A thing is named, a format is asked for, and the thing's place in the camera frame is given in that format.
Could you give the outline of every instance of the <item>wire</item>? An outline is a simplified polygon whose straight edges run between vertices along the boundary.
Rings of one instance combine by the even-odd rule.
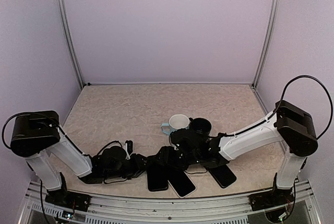
[[[205,135],[205,134],[203,134],[203,133],[199,133],[199,132],[197,132],[197,131],[195,131],[195,132],[196,132],[196,134],[202,136],[203,138],[214,139],[214,138],[217,137],[217,136]]]
[[[58,214],[58,212],[57,212],[56,218],[54,218],[54,216],[52,216],[52,217],[53,217],[53,220],[56,222],[56,224],[58,224],[59,223],[59,214]]]
[[[73,210],[73,215],[72,215],[72,219],[73,219],[74,218],[74,214],[75,214],[75,200],[73,202],[73,208],[72,208],[72,210]]]
[[[103,184],[108,185],[108,184],[113,184],[113,183],[117,183],[117,182],[124,182],[127,181],[127,179],[122,180],[122,181],[112,181],[112,182],[105,182],[106,179],[103,180]]]
[[[42,212],[43,212],[43,216],[44,216],[44,218],[45,218],[47,224],[50,224],[50,222],[49,222],[49,220],[47,219],[46,214],[45,214],[45,209],[44,209],[44,204],[43,204],[42,190],[43,190],[43,182],[42,182],[42,180],[41,180],[40,196],[41,196],[41,207],[42,207]]]
[[[313,76],[310,76],[310,75],[299,75],[299,76],[296,76],[296,77],[294,77],[293,79],[291,79],[291,80],[285,85],[285,87],[284,87],[284,89],[283,89],[283,92],[282,92],[281,99],[280,99],[280,101],[279,101],[277,107],[276,107],[275,110],[273,111],[273,113],[268,117],[268,120],[271,119],[271,118],[277,113],[279,107],[281,106],[281,103],[282,103],[282,101],[283,101],[283,98],[284,98],[285,92],[287,91],[288,86],[289,86],[291,83],[293,83],[294,81],[296,81],[296,80],[298,80],[298,79],[301,79],[301,78],[308,78],[308,79],[312,79],[312,80],[316,81],[316,82],[317,82],[319,85],[321,85],[321,87],[324,89],[324,91],[325,91],[325,93],[326,93],[326,95],[327,95],[327,97],[328,97],[328,100],[329,100],[329,104],[330,104],[330,117],[329,117],[329,121],[328,121],[328,124],[327,124],[326,128],[325,128],[325,129],[323,130],[323,132],[317,137],[317,139],[320,139],[320,138],[324,135],[324,133],[328,130],[328,128],[329,128],[329,126],[330,126],[330,124],[331,124],[331,122],[332,122],[332,118],[333,118],[333,101],[332,101],[331,96],[330,96],[330,94],[329,94],[327,88],[325,87],[325,85],[324,85],[320,80],[318,80],[317,78],[315,78],[315,77],[313,77]],[[255,124],[255,125],[249,127],[249,128],[246,128],[246,129],[244,129],[244,130],[242,130],[242,131],[240,131],[240,132],[238,132],[238,133],[235,133],[235,134],[226,134],[226,133],[224,134],[224,133],[223,133],[222,135],[223,135],[224,137],[233,137],[233,136],[236,136],[236,135],[240,135],[240,134],[243,134],[243,133],[245,133],[245,132],[247,132],[247,131],[249,131],[249,130],[252,130],[252,129],[254,129],[254,128],[260,126],[260,125],[262,125],[262,124],[265,123],[265,122],[266,122],[266,120],[263,120],[263,121],[261,121],[261,122]]]
[[[195,173],[189,173],[189,172],[187,172],[187,171],[184,171],[185,173],[187,173],[187,174],[204,174],[204,173],[207,173],[208,172],[208,169],[207,168],[205,168],[205,172],[195,172]]]
[[[294,206],[296,204],[296,181],[294,181],[294,183],[293,183],[293,191],[294,191],[294,193],[293,193],[293,204],[292,204],[291,211],[289,212],[289,214],[287,215],[287,217],[284,220],[282,220],[282,221],[286,221],[292,215]]]
[[[101,148],[101,150],[98,152],[97,155],[99,155],[107,146],[114,144],[114,143],[118,143],[120,145],[120,147],[123,148],[122,144],[118,141],[118,140],[113,140],[112,142],[109,142],[108,144],[106,144],[104,147]]]
[[[3,128],[2,128],[2,132],[1,132],[1,138],[2,138],[2,142],[3,144],[5,145],[6,148],[8,149],[11,149],[7,144],[6,144],[6,141],[5,141],[5,129],[6,129],[6,126],[8,125],[8,123],[15,117],[19,117],[19,116],[30,116],[30,115],[38,115],[38,116],[42,116],[42,117],[45,117],[47,118],[48,120],[50,120],[53,124],[56,125],[56,127],[58,127],[59,131],[64,135],[64,137],[75,147],[75,149],[77,149],[82,155],[84,156],[87,156],[85,155],[75,144],[74,142],[67,136],[67,134],[65,133],[65,131],[61,128],[61,126],[59,125],[58,122],[56,122],[53,118],[51,117],[48,117],[44,114],[41,114],[41,113],[36,113],[36,112],[21,112],[21,113],[17,113],[17,114],[14,114],[12,115],[11,117],[8,118],[8,120],[5,122]]]

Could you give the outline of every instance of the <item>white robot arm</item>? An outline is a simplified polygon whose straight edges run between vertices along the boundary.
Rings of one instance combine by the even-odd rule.
[[[245,127],[238,132],[242,132],[254,125],[264,122],[259,126],[246,131],[240,135],[232,133],[230,137],[222,137],[219,143],[220,155],[226,160],[231,161],[238,156],[257,149],[259,147],[271,144],[274,142],[284,141],[283,137],[277,131],[274,126],[276,123],[276,114],[271,119],[268,119],[273,112],[268,113],[263,119],[255,122],[254,124]],[[277,188],[278,189],[291,189],[295,178],[297,177],[306,157],[299,157],[289,150],[285,152],[282,166],[277,175]]]
[[[48,191],[59,190],[62,187],[60,173],[50,164],[46,151],[53,153],[65,163],[79,178],[92,172],[92,163],[89,156],[80,153],[61,133],[60,141],[51,147],[29,157],[25,157],[27,164],[43,181]]]

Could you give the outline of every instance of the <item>white wall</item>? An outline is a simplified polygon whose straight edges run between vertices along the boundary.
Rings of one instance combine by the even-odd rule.
[[[334,97],[334,0],[280,0],[268,59],[259,83],[265,106],[272,110],[287,81],[300,74],[320,79]],[[292,84],[286,99],[311,113],[319,135],[329,118],[329,103],[312,80]],[[324,217],[334,209],[334,125],[319,140],[302,177],[309,179]]]
[[[0,126],[34,110],[55,110],[63,122],[79,87],[56,0],[0,0],[0,74]],[[15,222],[30,177],[24,160],[0,144],[1,223]]]
[[[271,0],[65,0],[86,82],[253,81]]]

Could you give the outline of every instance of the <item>metal frame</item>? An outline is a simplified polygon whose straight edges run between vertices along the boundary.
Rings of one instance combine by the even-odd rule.
[[[136,83],[87,83],[87,86],[127,86],[127,85],[249,85],[249,83],[222,82],[136,82]]]
[[[73,41],[72,41],[72,37],[71,37],[69,25],[68,25],[68,20],[67,20],[67,15],[66,15],[65,2],[64,0],[57,0],[57,2],[59,6],[59,12],[61,14],[61,21],[63,24],[66,43],[67,43],[67,47],[68,47],[69,54],[70,54],[70,59],[72,62],[72,66],[73,66],[79,87],[82,90],[83,87],[85,86],[85,82],[83,80],[84,78],[83,78],[83,75],[82,75],[82,72],[79,66],[79,62],[78,62],[76,53],[74,51]]]
[[[252,92],[253,92],[257,102],[259,103],[264,115],[267,115],[269,113],[269,110],[266,108],[265,104],[263,103],[260,94],[258,93],[258,91],[252,85],[250,85],[249,88],[252,90]]]
[[[255,192],[235,195],[187,198],[187,199],[152,199],[90,194],[91,205],[87,212],[76,211],[77,220],[73,223],[248,223],[248,216],[263,212],[252,211],[248,196]],[[313,224],[320,224],[318,207],[308,181],[296,182],[296,202],[308,206],[308,213]],[[60,215],[69,209],[44,203],[47,215]],[[32,212],[41,212],[40,185],[31,182],[21,206],[19,224],[27,224]]]
[[[268,50],[269,50],[269,46],[270,46],[270,41],[271,41],[271,37],[272,37],[272,33],[273,33],[273,28],[274,28],[274,25],[275,25],[275,18],[276,18],[277,9],[278,9],[278,3],[279,3],[279,0],[272,0],[272,2],[271,2],[271,10],[270,10],[270,17],[269,17],[269,23],[268,23],[268,27],[267,27],[266,37],[265,37],[265,41],[264,41],[264,44],[263,44],[263,47],[262,47],[260,61],[259,61],[259,64],[257,66],[255,77],[254,77],[254,80],[253,80],[254,89],[256,89],[257,85],[259,84],[260,77],[261,77],[261,74],[263,72],[265,62],[266,62],[266,58],[267,58],[267,54],[268,54]]]
[[[70,53],[70,59],[76,74],[76,78],[77,81],[79,83],[80,89],[82,89],[85,86],[85,81],[80,69],[80,65],[74,50],[74,46],[73,46],[73,41],[71,38],[71,34],[70,34],[70,29],[69,29],[69,24],[68,24],[68,20],[67,20],[67,15],[66,15],[66,9],[65,9],[65,2],[64,0],[57,0],[58,1],[58,6],[59,6],[59,11],[61,14],[61,20],[62,20],[62,24],[63,24],[63,29],[65,32],[65,38],[66,38],[66,42],[67,42],[67,46],[68,46],[68,50]],[[270,41],[271,41],[271,36],[272,36],[272,32],[273,32],[273,28],[274,28],[274,24],[275,24],[275,18],[276,18],[276,13],[277,13],[277,9],[278,9],[278,3],[279,0],[272,0],[271,2],[271,10],[270,10],[270,17],[269,17],[269,22],[268,22],[268,26],[267,26],[267,31],[266,31],[266,36],[265,36],[265,41],[263,44],[263,48],[261,51],[261,56],[260,56],[260,61],[259,64],[257,66],[256,69],[256,73],[255,73],[255,77],[252,83],[253,88],[256,90],[257,85],[259,83],[261,74],[263,72],[263,68],[264,68],[264,64],[265,64],[265,60],[267,58],[267,53],[268,53],[268,49],[269,49],[269,45],[270,45]],[[94,85],[116,85],[116,84],[94,84]]]

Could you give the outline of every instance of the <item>black smartphone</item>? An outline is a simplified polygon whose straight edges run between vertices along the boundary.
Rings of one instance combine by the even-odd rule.
[[[186,197],[196,190],[196,186],[184,171],[168,169],[167,178],[180,198]]]
[[[153,163],[147,170],[147,187],[151,192],[164,191],[168,189],[168,180],[165,167]]]
[[[236,181],[236,176],[226,165],[208,170],[221,188],[226,188]]]

